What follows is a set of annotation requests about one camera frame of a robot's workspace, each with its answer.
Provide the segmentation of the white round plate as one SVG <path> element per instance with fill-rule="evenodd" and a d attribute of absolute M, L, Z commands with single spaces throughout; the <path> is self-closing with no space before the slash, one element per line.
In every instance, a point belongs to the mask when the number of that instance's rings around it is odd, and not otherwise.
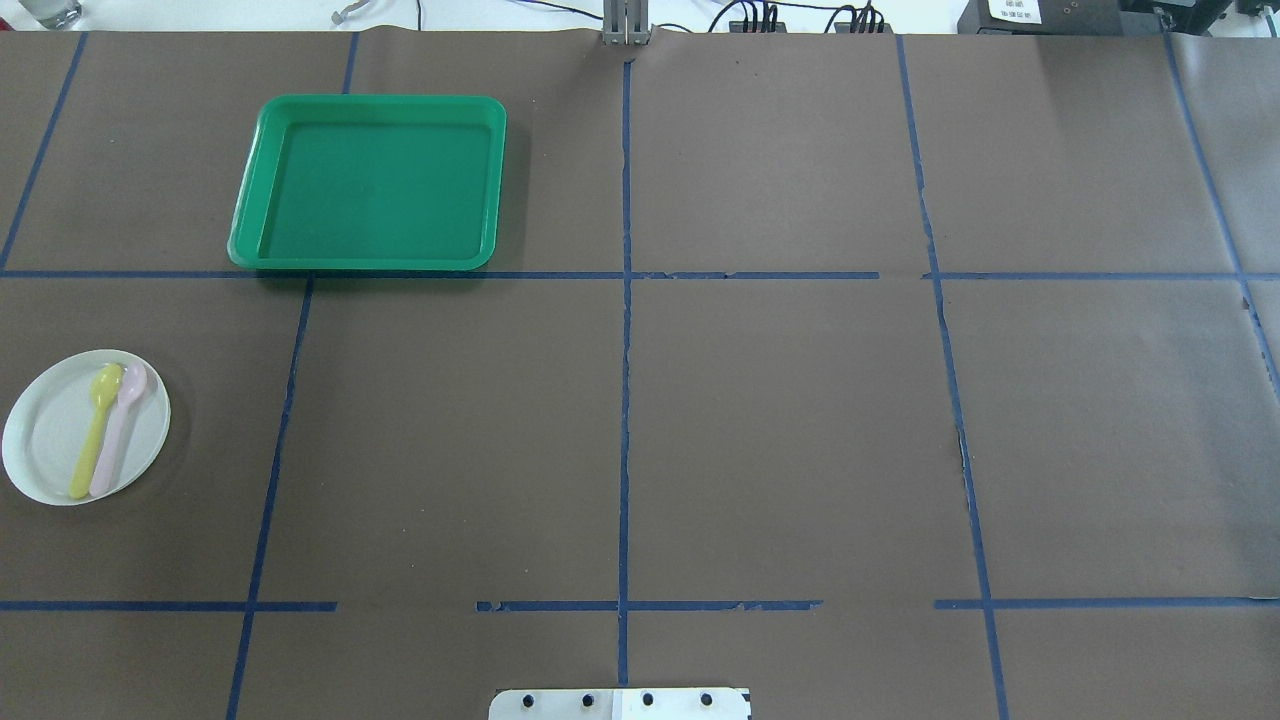
<path fill-rule="evenodd" d="M 90 495 L 72 500 L 70 478 L 90 428 L 90 383 L 110 364 L 141 360 L 148 389 L 128 416 L 116 474 L 104 498 L 141 478 L 157 459 L 172 423 L 166 387 L 150 363 L 133 354 L 100 348 L 77 354 L 38 375 L 15 401 L 3 433 L 3 464 L 12 483 L 27 497 L 52 506 L 93 502 Z"/>

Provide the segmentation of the yellow plastic spoon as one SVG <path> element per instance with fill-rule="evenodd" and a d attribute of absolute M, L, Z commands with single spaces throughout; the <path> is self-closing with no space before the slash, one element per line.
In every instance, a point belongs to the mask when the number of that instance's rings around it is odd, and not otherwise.
<path fill-rule="evenodd" d="M 102 366 L 90 383 L 92 415 L 68 487 L 72 500 L 86 498 L 90 493 L 93 470 L 102 447 L 104 432 L 119 395 L 123 374 L 124 369 L 120 364 L 110 363 Z"/>

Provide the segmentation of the grey aluminium frame post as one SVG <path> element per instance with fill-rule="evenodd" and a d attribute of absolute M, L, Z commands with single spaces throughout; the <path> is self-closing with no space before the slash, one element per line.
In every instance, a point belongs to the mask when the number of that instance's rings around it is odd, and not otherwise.
<path fill-rule="evenodd" d="M 653 36 L 648 0 L 602 3 L 602 42 L 605 46 L 648 45 Z"/>

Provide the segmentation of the pink plastic spoon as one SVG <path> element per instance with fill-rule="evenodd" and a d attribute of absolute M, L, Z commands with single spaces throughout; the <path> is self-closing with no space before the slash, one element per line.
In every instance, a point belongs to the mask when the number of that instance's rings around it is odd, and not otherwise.
<path fill-rule="evenodd" d="M 108 414 L 102 446 L 90 479 L 91 497 L 97 498 L 109 492 L 115 479 L 118 456 L 120 455 L 122 446 L 125 443 L 123 437 L 129 413 L 147 393 L 147 389 L 148 372 L 146 364 L 138 359 L 128 363 L 123 369 L 115 402 Z"/>

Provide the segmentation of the green plastic tray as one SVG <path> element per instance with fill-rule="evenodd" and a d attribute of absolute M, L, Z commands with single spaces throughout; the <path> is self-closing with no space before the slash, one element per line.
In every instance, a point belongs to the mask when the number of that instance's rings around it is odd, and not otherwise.
<path fill-rule="evenodd" d="M 227 241 L 259 272 L 471 272 L 497 250 L 508 113 L 470 95 L 291 94 L 256 120 Z"/>

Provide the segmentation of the black box with label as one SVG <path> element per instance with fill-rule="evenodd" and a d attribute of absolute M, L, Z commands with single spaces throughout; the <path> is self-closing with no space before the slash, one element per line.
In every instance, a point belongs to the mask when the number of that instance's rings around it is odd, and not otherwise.
<path fill-rule="evenodd" d="M 968 1 L 959 35 L 1149 36 L 1164 26 L 1132 1 Z"/>

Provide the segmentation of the clear water bottle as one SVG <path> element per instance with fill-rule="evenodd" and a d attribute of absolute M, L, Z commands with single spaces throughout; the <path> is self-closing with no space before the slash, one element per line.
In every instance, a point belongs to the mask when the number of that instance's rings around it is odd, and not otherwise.
<path fill-rule="evenodd" d="M 45 29 L 59 31 L 72 27 L 83 14 L 82 1 L 31 0 L 20 5 Z"/>

